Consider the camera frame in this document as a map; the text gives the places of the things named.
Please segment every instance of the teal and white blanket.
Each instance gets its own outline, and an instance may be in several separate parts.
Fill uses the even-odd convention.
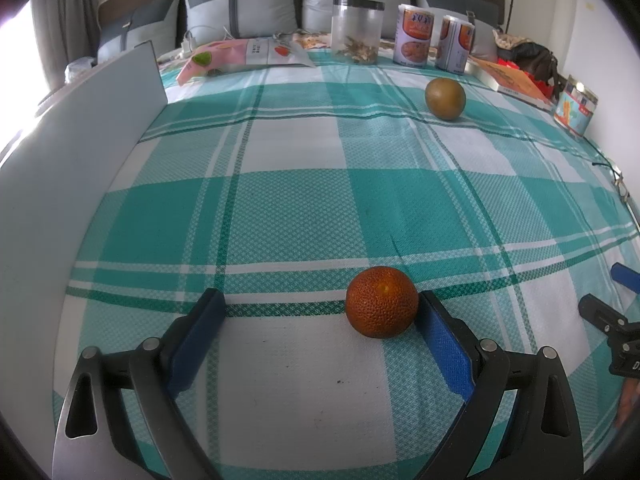
[[[556,348],[587,463],[606,441],[620,378],[578,300],[631,319],[613,283],[640,269],[640,243],[598,155],[536,108],[466,76],[463,115],[427,109],[443,73],[383,58],[276,67],[175,85],[106,193],[72,271],[55,358],[54,410],[79,351],[161,335],[208,286],[227,319],[178,405],[225,479],[411,479],[462,399],[413,327],[354,331],[345,290],[395,266],[433,289],[479,337]],[[505,428],[504,401],[474,471]],[[162,471],[139,407],[141,450]]]

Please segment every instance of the gray curtain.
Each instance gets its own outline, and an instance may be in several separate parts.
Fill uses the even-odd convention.
[[[98,50],[97,0],[31,0],[36,42],[49,89],[65,83],[65,68]]]

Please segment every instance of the orange book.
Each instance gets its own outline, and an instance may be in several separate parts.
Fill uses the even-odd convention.
[[[553,107],[551,101],[522,70],[469,56],[465,73],[475,76],[492,90],[513,96],[542,110],[549,111]]]

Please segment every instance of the can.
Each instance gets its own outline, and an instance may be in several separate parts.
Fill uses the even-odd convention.
[[[597,105],[597,95],[570,75],[558,98],[554,119],[569,133],[583,137]]]
[[[423,68],[429,59],[433,13],[407,4],[398,5],[394,62]]]
[[[475,30],[476,26],[472,23],[455,16],[443,16],[436,67],[454,74],[464,73]]]

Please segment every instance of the orange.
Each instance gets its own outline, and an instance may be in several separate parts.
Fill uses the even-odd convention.
[[[393,337],[418,313],[418,291],[401,270],[371,267],[351,280],[344,306],[349,323],[362,335]]]

